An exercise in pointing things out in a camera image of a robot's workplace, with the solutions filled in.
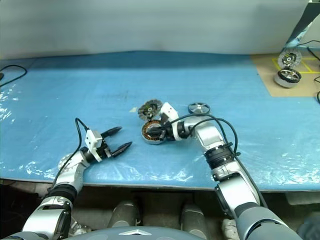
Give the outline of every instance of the white wall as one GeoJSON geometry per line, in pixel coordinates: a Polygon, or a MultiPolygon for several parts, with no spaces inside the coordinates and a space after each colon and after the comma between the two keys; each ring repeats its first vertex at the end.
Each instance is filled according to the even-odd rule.
{"type": "Polygon", "coordinates": [[[279,52],[308,0],[1,0],[0,58],[279,52]]]}

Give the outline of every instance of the gray cylinder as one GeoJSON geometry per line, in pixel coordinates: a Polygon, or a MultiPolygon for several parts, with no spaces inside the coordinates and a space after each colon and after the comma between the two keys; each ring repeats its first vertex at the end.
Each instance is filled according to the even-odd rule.
{"type": "Polygon", "coordinates": [[[248,208],[236,219],[240,240],[302,240],[271,210],[262,206],[248,208]]]}
{"type": "Polygon", "coordinates": [[[186,204],[181,215],[181,230],[209,240],[206,219],[201,209],[194,204],[186,204]]]}
{"type": "Polygon", "coordinates": [[[132,201],[123,201],[113,210],[108,228],[136,226],[138,221],[138,207],[132,201]]]}

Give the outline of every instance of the blue plastic sheet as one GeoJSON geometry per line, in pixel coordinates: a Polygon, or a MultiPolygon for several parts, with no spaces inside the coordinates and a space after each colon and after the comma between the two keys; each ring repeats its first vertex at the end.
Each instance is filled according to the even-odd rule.
{"type": "MultiPolygon", "coordinates": [[[[122,52],[0,61],[28,74],[0,89],[1,178],[52,182],[59,160],[74,151],[79,117],[103,132],[122,126],[111,149],[124,154],[93,164],[93,185],[212,189],[201,148],[192,139],[148,145],[137,108],[169,102],[182,116],[191,102],[237,130],[240,158],[257,185],[270,191],[320,190],[320,106],[312,97],[271,97],[247,55],[122,52]]],[[[22,72],[6,69],[5,82],[22,72]]],[[[228,130],[228,138],[233,135],[228,130]]]]}

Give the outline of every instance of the copper coil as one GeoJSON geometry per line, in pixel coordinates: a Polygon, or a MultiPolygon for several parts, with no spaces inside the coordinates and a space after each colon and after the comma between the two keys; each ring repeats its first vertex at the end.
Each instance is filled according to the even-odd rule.
{"type": "Polygon", "coordinates": [[[146,124],[144,124],[143,127],[142,127],[142,135],[143,135],[143,137],[144,137],[145,139],[147,139],[147,140],[150,140],[150,141],[158,141],[158,140],[159,140],[158,137],[150,136],[150,135],[147,133],[147,130],[148,130],[148,128],[149,128],[151,125],[157,125],[157,127],[160,127],[160,126],[161,126],[159,120],[148,121],[148,122],[147,122],[146,124]]]}

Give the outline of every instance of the cardboard surface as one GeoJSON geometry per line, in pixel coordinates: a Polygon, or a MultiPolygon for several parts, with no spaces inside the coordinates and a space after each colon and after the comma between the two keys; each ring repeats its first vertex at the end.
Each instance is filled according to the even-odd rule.
{"type": "Polygon", "coordinates": [[[258,54],[251,58],[272,97],[314,97],[320,91],[320,83],[314,79],[320,76],[320,62],[308,52],[302,53],[302,61],[295,69],[301,73],[300,83],[293,88],[284,88],[274,82],[274,76],[281,69],[277,54],[258,54]]]}

